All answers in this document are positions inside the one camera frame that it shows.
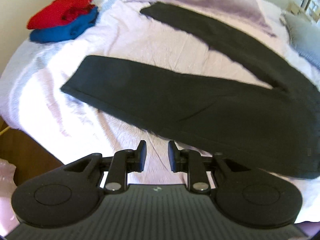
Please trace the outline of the black trousers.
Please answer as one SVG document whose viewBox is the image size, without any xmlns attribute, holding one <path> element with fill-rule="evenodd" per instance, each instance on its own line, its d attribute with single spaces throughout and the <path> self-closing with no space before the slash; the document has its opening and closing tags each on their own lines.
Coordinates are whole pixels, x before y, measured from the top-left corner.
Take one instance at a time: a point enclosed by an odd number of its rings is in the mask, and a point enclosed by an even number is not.
<svg viewBox="0 0 320 240">
<path fill-rule="evenodd" d="M 199 38 L 270 87 L 87 56 L 62 92 L 138 128 L 224 153 L 248 167 L 319 176 L 319 91 L 308 78 L 255 38 L 213 18 L 161 2 L 140 12 Z"/>
</svg>

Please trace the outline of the wooden bed frame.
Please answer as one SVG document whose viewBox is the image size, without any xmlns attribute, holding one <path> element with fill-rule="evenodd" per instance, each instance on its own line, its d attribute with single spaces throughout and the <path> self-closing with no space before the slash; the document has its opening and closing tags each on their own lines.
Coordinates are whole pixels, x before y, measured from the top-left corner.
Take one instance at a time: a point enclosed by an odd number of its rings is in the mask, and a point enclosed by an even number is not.
<svg viewBox="0 0 320 240">
<path fill-rule="evenodd" d="M 16 166 L 15 184 L 62 166 L 61 161 L 26 133 L 10 128 L 1 120 L 1 159 Z"/>
</svg>

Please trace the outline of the red folded garment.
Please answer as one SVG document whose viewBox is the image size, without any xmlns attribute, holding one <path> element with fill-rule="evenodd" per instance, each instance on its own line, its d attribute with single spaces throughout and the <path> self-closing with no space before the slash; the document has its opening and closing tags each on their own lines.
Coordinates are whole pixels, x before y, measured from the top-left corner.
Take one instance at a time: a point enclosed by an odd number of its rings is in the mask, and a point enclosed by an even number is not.
<svg viewBox="0 0 320 240">
<path fill-rule="evenodd" d="M 64 26 L 87 15 L 94 7 L 93 0 L 54 0 L 29 19 L 27 29 Z"/>
</svg>

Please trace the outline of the blue grey pillow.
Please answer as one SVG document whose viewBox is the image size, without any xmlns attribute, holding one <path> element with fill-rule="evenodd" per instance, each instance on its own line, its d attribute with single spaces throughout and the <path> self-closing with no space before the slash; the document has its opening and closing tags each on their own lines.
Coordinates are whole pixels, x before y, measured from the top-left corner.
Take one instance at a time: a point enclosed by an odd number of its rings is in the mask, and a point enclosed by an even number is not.
<svg viewBox="0 0 320 240">
<path fill-rule="evenodd" d="M 319 69 L 319 28 L 310 21 L 289 12 L 284 13 L 283 18 L 291 47 Z"/>
</svg>

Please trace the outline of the blue folded garment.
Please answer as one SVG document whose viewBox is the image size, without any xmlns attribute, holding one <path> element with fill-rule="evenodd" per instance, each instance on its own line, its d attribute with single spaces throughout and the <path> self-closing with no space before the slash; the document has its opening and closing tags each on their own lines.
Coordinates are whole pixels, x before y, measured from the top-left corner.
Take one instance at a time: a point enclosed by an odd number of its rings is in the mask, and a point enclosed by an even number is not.
<svg viewBox="0 0 320 240">
<path fill-rule="evenodd" d="M 52 43 L 74 40 L 88 28 L 95 26 L 98 7 L 94 7 L 88 14 L 80 15 L 71 23 L 47 29 L 35 29 L 29 35 L 29 40 L 36 43 Z"/>
</svg>

